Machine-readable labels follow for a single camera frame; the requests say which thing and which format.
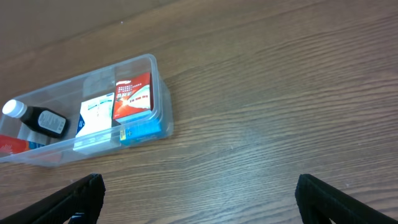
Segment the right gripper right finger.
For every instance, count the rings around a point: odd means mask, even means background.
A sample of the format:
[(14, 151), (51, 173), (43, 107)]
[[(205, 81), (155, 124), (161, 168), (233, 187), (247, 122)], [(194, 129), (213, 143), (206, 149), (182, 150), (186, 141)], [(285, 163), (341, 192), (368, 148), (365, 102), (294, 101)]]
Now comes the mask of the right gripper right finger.
[(397, 224), (397, 220), (310, 174), (299, 176), (295, 199), (304, 224)]

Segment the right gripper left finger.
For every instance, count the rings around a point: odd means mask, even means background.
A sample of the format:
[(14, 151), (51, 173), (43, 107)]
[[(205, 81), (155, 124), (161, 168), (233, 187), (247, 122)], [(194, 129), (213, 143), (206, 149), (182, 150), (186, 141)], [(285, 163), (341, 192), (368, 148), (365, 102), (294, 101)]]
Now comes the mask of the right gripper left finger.
[(96, 224), (104, 203), (102, 175), (90, 174), (1, 220), (2, 224)]

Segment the white medicine box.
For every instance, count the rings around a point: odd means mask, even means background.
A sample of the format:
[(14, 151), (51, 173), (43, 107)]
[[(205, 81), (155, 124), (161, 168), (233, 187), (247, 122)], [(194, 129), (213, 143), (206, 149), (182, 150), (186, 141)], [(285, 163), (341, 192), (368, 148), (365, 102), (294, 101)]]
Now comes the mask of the white medicine box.
[[(76, 138), (112, 128), (114, 93), (108, 93), (81, 103)], [(114, 147), (112, 134), (99, 134), (74, 144), (73, 150), (93, 154)]]

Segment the dark bottle white cap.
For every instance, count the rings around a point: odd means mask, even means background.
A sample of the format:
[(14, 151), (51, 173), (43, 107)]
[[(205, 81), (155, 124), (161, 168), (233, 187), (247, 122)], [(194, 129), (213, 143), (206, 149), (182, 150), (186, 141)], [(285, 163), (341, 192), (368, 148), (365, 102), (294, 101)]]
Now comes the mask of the dark bottle white cap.
[(9, 100), (2, 108), (6, 116), (20, 119), (31, 130), (48, 137), (61, 139), (69, 127), (69, 120), (48, 108), (27, 106), (17, 100)]

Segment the orange bottle white cap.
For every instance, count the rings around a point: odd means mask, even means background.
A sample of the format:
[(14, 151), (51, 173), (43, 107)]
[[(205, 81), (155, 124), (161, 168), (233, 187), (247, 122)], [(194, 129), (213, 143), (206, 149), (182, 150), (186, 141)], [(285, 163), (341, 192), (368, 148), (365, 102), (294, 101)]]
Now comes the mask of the orange bottle white cap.
[(39, 144), (36, 142), (26, 141), (23, 139), (13, 138), (5, 135), (1, 135), (0, 144), (1, 157), (19, 154), (44, 146), (44, 144)]

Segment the blue lozenge box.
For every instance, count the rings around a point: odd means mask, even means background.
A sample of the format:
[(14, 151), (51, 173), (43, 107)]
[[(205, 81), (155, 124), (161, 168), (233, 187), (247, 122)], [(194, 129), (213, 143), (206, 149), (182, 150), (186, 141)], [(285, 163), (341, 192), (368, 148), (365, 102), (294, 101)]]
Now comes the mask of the blue lozenge box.
[(151, 111), (143, 111), (129, 117), (123, 124), (132, 123), (120, 131), (120, 142), (125, 146), (132, 146), (142, 142), (160, 139), (164, 136), (159, 118), (147, 119)]

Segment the red medicine box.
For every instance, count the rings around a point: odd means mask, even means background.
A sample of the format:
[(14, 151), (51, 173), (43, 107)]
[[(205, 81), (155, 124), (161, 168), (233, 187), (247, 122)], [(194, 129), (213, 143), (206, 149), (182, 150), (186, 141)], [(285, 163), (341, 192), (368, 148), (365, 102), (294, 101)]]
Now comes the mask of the red medicine box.
[(116, 83), (113, 119), (128, 123), (152, 112), (152, 82), (149, 72)]

